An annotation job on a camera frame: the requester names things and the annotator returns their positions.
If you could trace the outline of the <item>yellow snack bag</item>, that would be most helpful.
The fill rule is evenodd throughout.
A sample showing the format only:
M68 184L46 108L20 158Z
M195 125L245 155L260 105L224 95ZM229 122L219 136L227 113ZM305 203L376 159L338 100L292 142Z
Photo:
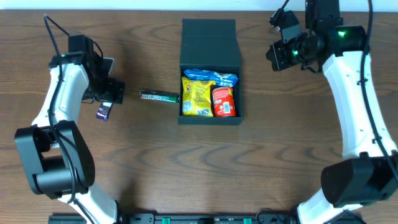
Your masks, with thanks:
M213 117L211 88L215 81L191 80L182 77L182 114L184 116Z

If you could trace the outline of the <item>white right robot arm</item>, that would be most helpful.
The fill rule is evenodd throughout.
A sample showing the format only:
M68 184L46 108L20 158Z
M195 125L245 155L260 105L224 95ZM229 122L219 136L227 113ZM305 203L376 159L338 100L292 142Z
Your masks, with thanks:
M318 64L332 90L343 141L343 160L322 170L320 190L285 222L361 222L356 209L387 200L397 190L397 146L373 85L372 27L346 25L338 1L307 1L304 27L284 7L269 22L281 34L266 54L272 69L310 70Z

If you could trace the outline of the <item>purple chocolate bar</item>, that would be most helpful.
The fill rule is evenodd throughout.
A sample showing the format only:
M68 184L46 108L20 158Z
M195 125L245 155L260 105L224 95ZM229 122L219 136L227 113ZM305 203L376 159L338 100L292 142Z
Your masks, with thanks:
M111 108L113 107L113 103L111 102L101 102L97 113L96 113L96 118L99 120L102 120L104 122L107 122L109 119L109 115L111 112Z

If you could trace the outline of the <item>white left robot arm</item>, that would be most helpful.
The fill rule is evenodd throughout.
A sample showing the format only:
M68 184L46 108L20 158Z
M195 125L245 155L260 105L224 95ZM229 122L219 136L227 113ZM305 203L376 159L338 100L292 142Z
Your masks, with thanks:
M53 57L42 109L14 140L33 193L69 204L85 223L124 223L117 201L95 181L93 156L77 126L90 84L84 62L83 52Z

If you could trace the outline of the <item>black gift box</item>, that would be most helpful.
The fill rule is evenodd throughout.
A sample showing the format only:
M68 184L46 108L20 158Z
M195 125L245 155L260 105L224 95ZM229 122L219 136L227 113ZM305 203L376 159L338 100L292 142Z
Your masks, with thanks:
M238 76L233 87L235 117L184 116L183 105L179 105L178 124L232 125L243 120L241 94L241 55L236 38L234 19L183 19L180 48L180 76L187 69L210 70L232 73Z

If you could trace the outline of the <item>green candy bar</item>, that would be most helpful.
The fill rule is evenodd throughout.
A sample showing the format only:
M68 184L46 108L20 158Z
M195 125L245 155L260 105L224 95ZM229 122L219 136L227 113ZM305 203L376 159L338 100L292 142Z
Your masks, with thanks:
M161 101L165 103L180 103L180 95L178 93L169 93L157 90L141 90L141 100Z

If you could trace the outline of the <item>blue Oreo cookie pack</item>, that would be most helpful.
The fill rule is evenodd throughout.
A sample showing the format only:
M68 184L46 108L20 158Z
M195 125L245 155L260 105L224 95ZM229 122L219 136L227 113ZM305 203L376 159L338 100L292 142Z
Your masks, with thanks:
M187 69L184 71L187 78L199 81L214 81L218 86L234 87L238 76L233 73L220 73L209 70Z

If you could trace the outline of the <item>red soda can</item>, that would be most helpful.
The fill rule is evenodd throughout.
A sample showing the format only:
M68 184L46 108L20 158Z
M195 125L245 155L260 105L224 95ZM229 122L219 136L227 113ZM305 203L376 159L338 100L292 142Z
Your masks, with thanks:
M212 91L213 108L216 117L235 117L233 89L231 87L218 87Z

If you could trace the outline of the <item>black mounting rail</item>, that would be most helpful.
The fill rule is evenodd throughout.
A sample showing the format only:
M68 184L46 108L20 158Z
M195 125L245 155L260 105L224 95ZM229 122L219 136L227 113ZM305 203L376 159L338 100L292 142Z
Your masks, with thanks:
M51 215L48 224L83 224L86 220L80 215ZM261 213L255 215L154 215L152 213L137 213L130 215L127 221L117 223L130 224L283 224L299 223L287 214ZM330 223L360 224L366 223L361 217L343 215Z

